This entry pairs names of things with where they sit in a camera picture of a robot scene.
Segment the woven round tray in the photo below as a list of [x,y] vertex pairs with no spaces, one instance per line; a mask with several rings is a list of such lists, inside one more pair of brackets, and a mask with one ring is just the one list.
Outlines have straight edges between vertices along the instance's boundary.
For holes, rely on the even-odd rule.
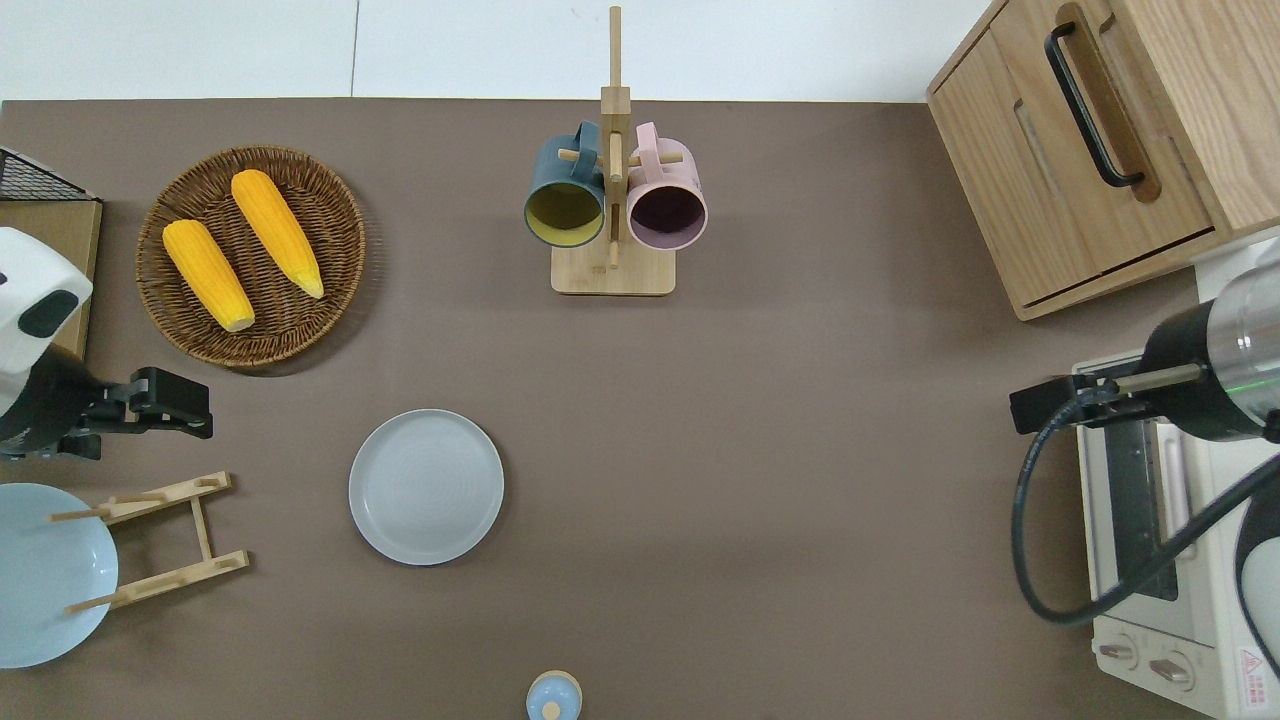
[[[259,169],[271,177],[302,225],[320,265],[316,300],[276,268],[232,199],[232,176]],[[236,270],[253,324],[229,333],[196,300],[164,250],[174,220],[200,220]],[[160,193],[138,236],[137,282],[160,332],[183,352],[224,368],[262,368],[293,357],[324,337],[351,305],[365,269],[365,222],[333,170],[285,147],[234,147],[206,158]]]

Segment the black handle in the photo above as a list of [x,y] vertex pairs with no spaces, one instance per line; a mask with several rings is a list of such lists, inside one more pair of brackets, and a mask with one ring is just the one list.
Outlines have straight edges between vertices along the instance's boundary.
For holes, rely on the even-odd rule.
[[1062,88],[1062,97],[1066,99],[1066,105],[1071,109],[1075,126],[1080,128],[1080,137],[1084,138],[1084,146],[1089,149],[1089,156],[1093,158],[1093,165],[1098,169],[1098,174],[1102,176],[1102,181],[1111,187],[1138,184],[1147,176],[1143,173],[1126,176],[1111,161],[1111,156],[1107,155],[1107,149],[1102,143],[1102,136],[1098,135],[1098,127],[1093,124],[1089,108],[1084,104],[1084,96],[1080,95],[1080,87],[1075,83],[1075,77],[1071,76],[1071,68],[1066,65],[1066,56],[1062,55],[1062,49],[1057,45],[1060,38],[1073,32],[1075,32],[1075,23],[1062,23],[1053,28],[1053,32],[1044,38],[1044,54],[1048,56],[1048,67],[1053,69],[1053,77],[1057,78],[1057,85]]

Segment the black cable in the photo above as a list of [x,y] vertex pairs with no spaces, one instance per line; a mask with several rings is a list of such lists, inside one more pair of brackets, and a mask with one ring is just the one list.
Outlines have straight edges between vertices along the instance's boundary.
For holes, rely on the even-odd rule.
[[1174,537],[1169,538],[1169,541],[1157,547],[1156,552],[1148,557],[1146,562],[1143,562],[1128,578],[1121,578],[1115,587],[1075,610],[1053,610],[1041,602],[1041,598],[1032,588],[1030,578],[1027,573],[1027,547],[1023,538],[1023,515],[1027,509],[1027,487],[1032,478],[1032,470],[1036,469],[1036,462],[1039,460],[1039,454],[1044,448],[1044,443],[1048,442],[1048,438],[1057,430],[1066,427],[1069,424],[1068,419],[1080,410],[1083,405],[1102,400],[1107,392],[1108,391],[1106,389],[1088,389],[1059,407],[1057,413],[1055,413],[1053,416],[1050,418],[1048,423],[1041,428],[1041,432],[1036,434],[1036,439],[1032,441],[1032,446],[1027,450],[1027,459],[1023,461],[1023,469],[1018,475],[1018,488],[1014,491],[1014,518],[1011,529],[1014,574],[1018,575],[1018,588],[1023,591],[1023,597],[1027,600],[1027,605],[1029,605],[1037,615],[1059,625],[1080,625],[1088,623],[1089,620],[1093,620],[1098,615],[1102,615],[1107,610],[1111,610],[1116,605],[1124,602],[1124,600],[1132,596],[1138,588],[1149,583],[1166,565],[1172,562],[1174,559],[1190,547],[1192,543],[1199,539],[1201,536],[1226,516],[1228,512],[1234,510],[1238,505],[1248,500],[1253,493],[1258,492],[1272,480],[1280,478],[1280,455],[1276,455],[1271,460],[1267,460],[1262,465],[1254,468],[1240,482],[1228,488],[1222,495],[1213,500],[1213,502],[1204,506],[1204,510],[1188,520],[1187,525],[1184,525],[1181,530],[1178,530]]

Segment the blue mug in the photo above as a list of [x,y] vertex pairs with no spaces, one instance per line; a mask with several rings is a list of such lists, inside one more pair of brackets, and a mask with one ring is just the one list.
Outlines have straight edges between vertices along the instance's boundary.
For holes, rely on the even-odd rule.
[[[562,160],[561,150],[573,150],[577,160]],[[600,127],[584,120],[577,135],[558,135],[538,151],[534,181],[525,199],[525,224],[553,247],[577,247],[595,240],[604,228],[604,174]]]

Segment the silver metal rod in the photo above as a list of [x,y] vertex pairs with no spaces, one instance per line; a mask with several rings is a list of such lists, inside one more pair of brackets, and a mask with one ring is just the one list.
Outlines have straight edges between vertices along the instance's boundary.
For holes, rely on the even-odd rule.
[[1204,368],[1197,365],[1196,363],[1188,363],[1187,365],[1176,365],[1174,368],[1165,368],[1162,370],[1152,370],[1149,373],[1138,373],[1137,375],[1119,378],[1116,379],[1116,389],[1123,395],[1132,395],[1134,392],[1144,392],[1158,387],[1192,383],[1201,379],[1203,375]]

